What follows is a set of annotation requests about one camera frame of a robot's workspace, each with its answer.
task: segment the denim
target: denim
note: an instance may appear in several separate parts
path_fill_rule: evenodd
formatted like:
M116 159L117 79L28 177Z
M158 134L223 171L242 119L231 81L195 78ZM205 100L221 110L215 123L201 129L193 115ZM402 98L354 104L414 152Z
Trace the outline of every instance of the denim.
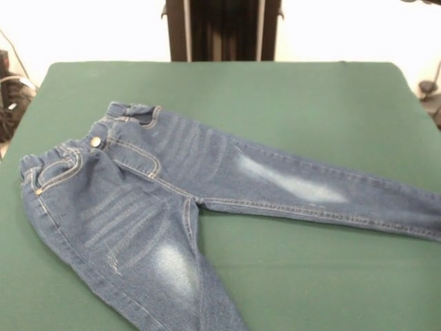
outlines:
M439 241L441 196L281 152L160 107L111 103L20 165L41 239L139 330L246 330L199 252L200 208Z

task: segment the jeans button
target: jeans button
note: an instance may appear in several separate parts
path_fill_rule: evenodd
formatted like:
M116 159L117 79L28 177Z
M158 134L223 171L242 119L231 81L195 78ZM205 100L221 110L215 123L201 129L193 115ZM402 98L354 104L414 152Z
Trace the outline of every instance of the jeans button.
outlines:
M90 145L92 147L98 147L101 143L101 138L100 137L93 137L92 139L90 139Z

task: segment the white wall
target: white wall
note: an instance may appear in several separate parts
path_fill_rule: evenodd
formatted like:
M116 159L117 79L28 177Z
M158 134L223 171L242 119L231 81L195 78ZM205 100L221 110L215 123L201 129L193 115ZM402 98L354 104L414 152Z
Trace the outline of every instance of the white wall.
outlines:
M2 2L0 27L37 83L56 61L170 60L167 19L160 19L165 0ZM284 0L283 8L277 61L392 61L416 90L419 80L432 79L441 59L441 6Z
M169 61L167 18L161 20L164 3L2 1L0 27L40 84L49 65L57 61ZM0 47L5 46L0 37ZM18 71L16 62L12 64Z
M441 6L400 0L284 0L277 61L390 61L417 91L441 60Z

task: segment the pant leg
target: pant leg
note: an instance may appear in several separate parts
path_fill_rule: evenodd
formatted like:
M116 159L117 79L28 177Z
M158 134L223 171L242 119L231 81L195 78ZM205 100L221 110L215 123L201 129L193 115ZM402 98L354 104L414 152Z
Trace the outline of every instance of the pant leg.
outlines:
M112 143L114 124L23 159L23 203L37 234L139 330L246 331L198 251L194 200L149 179L156 165Z
M441 196L246 141L171 112L154 141L160 180L209 210L350 225L440 240Z

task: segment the elastic waistband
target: elastic waistband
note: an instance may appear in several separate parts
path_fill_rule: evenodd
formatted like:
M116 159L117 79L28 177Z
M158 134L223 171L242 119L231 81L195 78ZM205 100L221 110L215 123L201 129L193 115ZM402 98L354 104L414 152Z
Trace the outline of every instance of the elastic waistband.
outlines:
M135 103L111 102L107 108L106 116L92 125L86 137L79 140L68 140L40 156L24 156L20 160L19 166L21 178L24 179L27 176L27 172L33 168L43 169L61 159L69 161L72 154L80 153L81 150L102 148L106 143L107 134L115 118L136 117L140 114L152 113L154 109L155 107L153 106Z
M135 116L140 114L145 114L153 112L155 106L146 106L139 103L121 103L118 101L113 101L107 108L106 115L111 117L124 117L124 116Z

